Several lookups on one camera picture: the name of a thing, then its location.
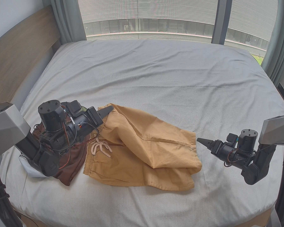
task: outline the dark red garment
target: dark red garment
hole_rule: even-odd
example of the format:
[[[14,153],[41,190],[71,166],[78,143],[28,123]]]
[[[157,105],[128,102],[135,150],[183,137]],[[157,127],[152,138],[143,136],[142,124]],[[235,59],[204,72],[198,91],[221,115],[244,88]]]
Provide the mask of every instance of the dark red garment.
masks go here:
[[[39,135],[41,132],[45,130],[43,123],[40,123],[36,126],[35,130],[33,131],[33,135],[36,137],[37,140],[39,140]],[[90,135],[86,136],[84,139],[84,142],[88,141],[90,139]],[[71,158],[68,162],[68,164],[59,170],[56,175],[54,175],[54,178],[59,179],[64,185],[69,186],[72,179],[76,176],[76,174],[79,172],[80,168],[83,166],[85,162],[86,157],[86,149],[87,149],[87,143],[83,144],[81,146],[76,147],[76,145],[71,149]],[[59,165],[60,167],[63,166],[67,160],[68,160],[69,152],[64,154],[60,158]]]

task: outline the white drawstring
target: white drawstring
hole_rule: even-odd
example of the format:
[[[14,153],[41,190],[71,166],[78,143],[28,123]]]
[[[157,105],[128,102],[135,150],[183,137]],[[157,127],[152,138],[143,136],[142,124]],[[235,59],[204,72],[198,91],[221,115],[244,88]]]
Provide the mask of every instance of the white drawstring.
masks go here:
[[[103,141],[103,140],[100,141],[98,138],[96,138],[94,141],[92,141],[92,143],[93,143],[93,146],[91,147],[91,153],[92,153],[93,155],[96,154],[96,151],[97,151],[97,147],[98,147],[98,146],[100,146],[100,151],[101,151],[102,153],[104,153],[105,155],[107,155],[108,157],[110,157],[110,155],[107,154],[107,153],[103,150],[102,146],[105,146],[106,149],[108,149],[110,152],[113,152],[106,141]]]

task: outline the white bed sheet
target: white bed sheet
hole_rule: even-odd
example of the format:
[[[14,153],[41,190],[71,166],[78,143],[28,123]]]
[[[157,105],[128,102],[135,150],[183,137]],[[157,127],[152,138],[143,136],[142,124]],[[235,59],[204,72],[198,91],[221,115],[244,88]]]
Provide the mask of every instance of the white bed sheet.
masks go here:
[[[21,109],[31,127],[40,122],[38,105],[51,99],[138,108],[213,140],[245,128],[260,133],[264,119],[284,114],[284,101],[248,51],[188,41],[65,44]],[[202,170],[192,176],[195,188],[184,192],[108,186],[83,168],[69,187],[52,177],[30,178],[14,147],[3,156],[0,176],[16,209],[52,226],[234,226],[275,202],[281,146],[268,175],[253,186],[199,143],[197,154]]]

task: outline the gray curtain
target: gray curtain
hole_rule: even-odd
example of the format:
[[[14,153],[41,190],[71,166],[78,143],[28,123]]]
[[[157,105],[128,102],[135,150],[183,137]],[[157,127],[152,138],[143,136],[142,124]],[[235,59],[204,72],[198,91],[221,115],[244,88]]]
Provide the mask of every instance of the gray curtain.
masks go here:
[[[42,0],[42,2],[44,7],[48,5],[53,7],[61,33],[61,44],[86,40],[78,0]]]
[[[277,86],[284,70],[284,0],[278,1],[276,23],[262,67]]]

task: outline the wooden bed frame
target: wooden bed frame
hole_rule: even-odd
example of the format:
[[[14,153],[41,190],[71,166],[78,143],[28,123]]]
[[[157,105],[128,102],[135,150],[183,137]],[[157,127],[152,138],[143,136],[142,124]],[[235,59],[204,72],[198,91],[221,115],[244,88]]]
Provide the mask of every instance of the wooden bed frame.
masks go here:
[[[15,25],[0,37],[0,103],[10,102],[32,68],[55,44],[60,32],[51,5]]]

